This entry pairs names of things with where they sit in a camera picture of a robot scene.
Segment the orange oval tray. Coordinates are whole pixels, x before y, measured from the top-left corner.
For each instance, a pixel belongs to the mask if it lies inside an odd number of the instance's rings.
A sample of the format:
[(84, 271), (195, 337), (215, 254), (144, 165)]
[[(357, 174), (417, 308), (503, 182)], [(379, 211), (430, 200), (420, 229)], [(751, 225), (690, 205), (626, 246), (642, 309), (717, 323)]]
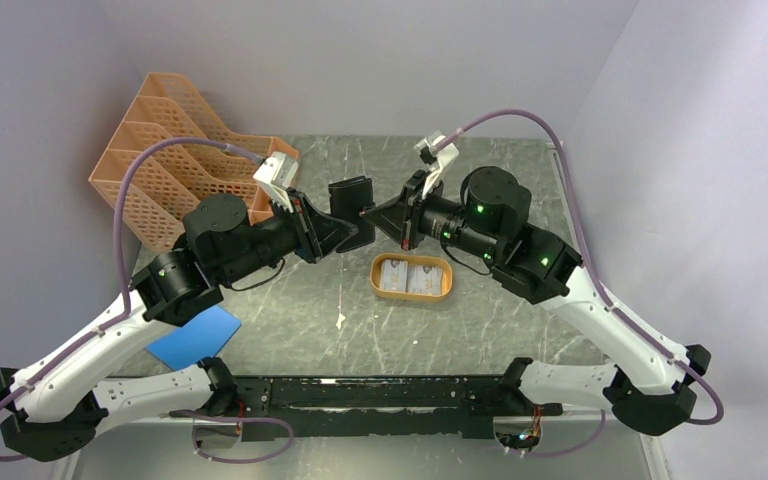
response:
[(453, 269), (439, 257), (385, 253), (373, 260), (369, 279), (381, 298), (440, 302), (452, 290)]

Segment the black leather card holder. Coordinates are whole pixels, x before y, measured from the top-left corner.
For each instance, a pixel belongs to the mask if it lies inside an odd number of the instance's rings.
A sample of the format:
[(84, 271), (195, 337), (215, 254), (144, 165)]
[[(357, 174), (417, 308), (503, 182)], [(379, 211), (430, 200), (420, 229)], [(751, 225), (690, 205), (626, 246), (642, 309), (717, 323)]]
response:
[(332, 217), (352, 223), (358, 230), (343, 242), (338, 253), (346, 253), (375, 241), (375, 227), (362, 218), (361, 213), (374, 206), (372, 180), (358, 176), (328, 185), (329, 207)]

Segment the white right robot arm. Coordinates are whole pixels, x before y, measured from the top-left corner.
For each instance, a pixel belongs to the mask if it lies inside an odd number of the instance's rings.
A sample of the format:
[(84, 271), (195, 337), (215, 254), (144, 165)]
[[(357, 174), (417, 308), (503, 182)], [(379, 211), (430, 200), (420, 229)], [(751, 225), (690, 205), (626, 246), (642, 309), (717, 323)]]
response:
[(439, 189), (425, 193), (425, 177), (416, 172), (400, 195), (362, 210), (361, 218), (405, 250), (431, 238), (475, 256), (504, 290), (567, 321), (608, 358), (591, 366), (513, 360), (499, 389), (508, 412), (546, 404), (589, 407), (650, 436), (693, 421), (695, 387), (711, 359), (706, 348), (670, 341), (623, 309), (591, 277), (578, 251), (529, 222), (531, 193), (511, 173), (474, 170), (458, 201)]

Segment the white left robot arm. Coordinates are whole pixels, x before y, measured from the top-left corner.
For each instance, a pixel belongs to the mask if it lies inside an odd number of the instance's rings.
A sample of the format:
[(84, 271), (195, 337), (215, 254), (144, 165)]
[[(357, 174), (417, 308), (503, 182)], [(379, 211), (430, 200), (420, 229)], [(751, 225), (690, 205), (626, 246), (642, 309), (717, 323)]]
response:
[(50, 462), (120, 425), (155, 414), (218, 417), (238, 403), (237, 385), (219, 358), (166, 375), (112, 382), (133, 353), (222, 301), (222, 292), (289, 254), (315, 263), (360, 231), (361, 210), (333, 200), (318, 210), (297, 190), (271, 218), (249, 221), (244, 201), (206, 197), (184, 216), (174, 248), (125, 282), (110, 307), (38, 362), (0, 368), (0, 434), (8, 459)]

